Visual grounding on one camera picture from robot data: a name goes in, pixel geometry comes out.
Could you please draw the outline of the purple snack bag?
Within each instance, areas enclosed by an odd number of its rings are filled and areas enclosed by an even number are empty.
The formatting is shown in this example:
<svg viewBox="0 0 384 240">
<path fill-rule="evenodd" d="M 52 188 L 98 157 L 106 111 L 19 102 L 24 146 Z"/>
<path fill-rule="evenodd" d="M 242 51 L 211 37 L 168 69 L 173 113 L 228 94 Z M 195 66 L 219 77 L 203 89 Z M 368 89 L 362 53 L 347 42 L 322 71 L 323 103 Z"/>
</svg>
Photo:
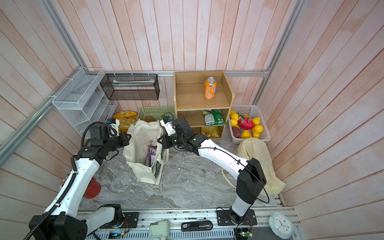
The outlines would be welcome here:
<svg viewBox="0 0 384 240">
<path fill-rule="evenodd" d="M 156 153 L 157 153 L 157 146 L 149 146 L 147 160 L 146 160 L 148 167 L 152 167 L 153 164 L 156 162 Z"/>
</svg>

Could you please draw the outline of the cream canvas tote bag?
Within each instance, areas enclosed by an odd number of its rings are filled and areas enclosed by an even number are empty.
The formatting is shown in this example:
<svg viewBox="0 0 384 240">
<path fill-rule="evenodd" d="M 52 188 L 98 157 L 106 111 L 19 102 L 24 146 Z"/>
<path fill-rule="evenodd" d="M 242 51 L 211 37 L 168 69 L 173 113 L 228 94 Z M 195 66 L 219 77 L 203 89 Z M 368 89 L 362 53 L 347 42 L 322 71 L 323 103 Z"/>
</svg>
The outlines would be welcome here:
<svg viewBox="0 0 384 240">
<path fill-rule="evenodd" d="M 164 130 L 158 121 L 147 123 L 138 120 L 131 125 L 128 134 L 132 136 L 130 144 L 124 147 L 123 155 L 132 168 L 139 182 L 159 185 L 163 168 L 169 160 L 169 150 L 163 149 L 157 139 L 163 136 Z M 147 166 L 149 146 L 157 146 L 156 162 Z"/>
</svg>

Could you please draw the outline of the red dragon fruit toy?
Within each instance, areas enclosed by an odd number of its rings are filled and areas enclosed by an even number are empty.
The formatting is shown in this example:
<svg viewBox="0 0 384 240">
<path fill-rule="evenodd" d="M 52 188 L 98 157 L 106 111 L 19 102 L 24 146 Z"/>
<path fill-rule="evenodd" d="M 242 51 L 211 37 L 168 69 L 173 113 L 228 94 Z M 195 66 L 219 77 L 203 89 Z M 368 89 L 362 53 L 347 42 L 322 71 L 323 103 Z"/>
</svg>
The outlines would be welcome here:
<svg viewBox="0 0 384 240">
<path fill-rule="evenodd" d="M 238 119 L 238 126 L 244 130 L 250 130 L 255 126 L 255 124 L 253 123 L 253 119 L 249 116 L 240 115 Z"/>
</svg>

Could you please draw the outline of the yellow plastic grocery bag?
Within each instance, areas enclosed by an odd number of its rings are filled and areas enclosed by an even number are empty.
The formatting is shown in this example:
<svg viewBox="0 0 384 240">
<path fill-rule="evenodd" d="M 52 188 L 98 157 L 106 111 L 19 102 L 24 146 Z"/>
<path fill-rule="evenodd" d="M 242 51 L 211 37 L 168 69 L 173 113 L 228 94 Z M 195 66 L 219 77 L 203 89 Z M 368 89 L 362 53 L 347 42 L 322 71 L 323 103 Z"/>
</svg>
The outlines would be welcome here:
<svg viewBox="0 0 384 240">
<path fill-rule="evenodd" d="M 239 145 L 230 144 L 229 147 L 223 148 L 236 156 L 251 160 L 257 159 L 263 169 L 267 180 L 265 189 L 268 195 L 278 195 L 286 186 L 286 184 L 276 177 L 272 158 L 265 142 L 257 138 L 248 138 L 242 141 Z"/>
</svg>

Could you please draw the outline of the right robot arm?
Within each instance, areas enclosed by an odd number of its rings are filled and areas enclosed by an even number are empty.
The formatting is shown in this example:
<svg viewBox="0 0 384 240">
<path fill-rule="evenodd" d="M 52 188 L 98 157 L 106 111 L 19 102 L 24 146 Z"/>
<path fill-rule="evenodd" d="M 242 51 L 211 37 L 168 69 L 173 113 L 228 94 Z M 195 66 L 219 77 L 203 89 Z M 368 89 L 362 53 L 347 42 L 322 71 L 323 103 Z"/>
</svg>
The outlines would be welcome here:
<svg viewBox="0 0 384 240">
<path fill-rule="evenodd" d="M 165 117 L 160 125 L 166 133 L 158 138 L 164 149 L 174 148 L 179 152 L 190 152 L 206 158 L 226 170 L 237 180 L 237 197 L 226 216 L 235 223 L 241 223 L 250 207 L 266 192 L 267 180 L 261 163 L 252 158 L 246 160 L 236 156 L 214 143 L 204 134 L 196 134 L 185 118 L 171 120 Z"/>
</svg>

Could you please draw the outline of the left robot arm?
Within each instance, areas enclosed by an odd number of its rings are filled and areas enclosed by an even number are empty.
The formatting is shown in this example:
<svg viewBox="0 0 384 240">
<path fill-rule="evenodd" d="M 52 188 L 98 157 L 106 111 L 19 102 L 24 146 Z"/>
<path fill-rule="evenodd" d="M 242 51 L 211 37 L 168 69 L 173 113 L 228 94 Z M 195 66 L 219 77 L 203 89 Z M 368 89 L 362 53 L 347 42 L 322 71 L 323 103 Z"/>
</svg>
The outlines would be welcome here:
<svg viewBox="0 0 384 240">
<path fill-rule="evenodd" d="M 91 123 L 83 133 L 90 139 L 81 139 L 81 148 L 71 156 L 73 169 L 62 189 L 42 215 L 33 216 L 26 240 L 84 240 L 100 227 L 121 227 L 126 224 L 121 205 L 107 204 L 78 219 L 80 202 L 103 161 L 111 152 L 129 145 L 131 135 L 119 133 L 119 121 Z"/>
</svg>

